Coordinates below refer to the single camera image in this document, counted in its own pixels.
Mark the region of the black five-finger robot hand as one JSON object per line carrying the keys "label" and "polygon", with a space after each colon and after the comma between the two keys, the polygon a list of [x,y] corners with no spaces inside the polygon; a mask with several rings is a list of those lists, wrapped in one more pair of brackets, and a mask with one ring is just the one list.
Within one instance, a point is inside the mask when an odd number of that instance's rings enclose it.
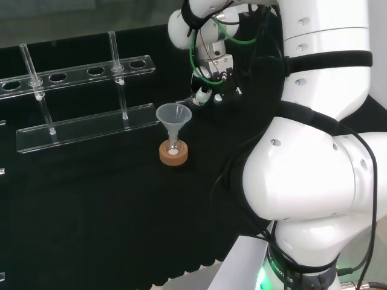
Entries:
{"label": "black five-finger robot hand", "polygon": [[242,96],[233,68],[211,74],[201,66],[192,73],[191,93],[188,98],[176,101],[190,108],[235,103]]}

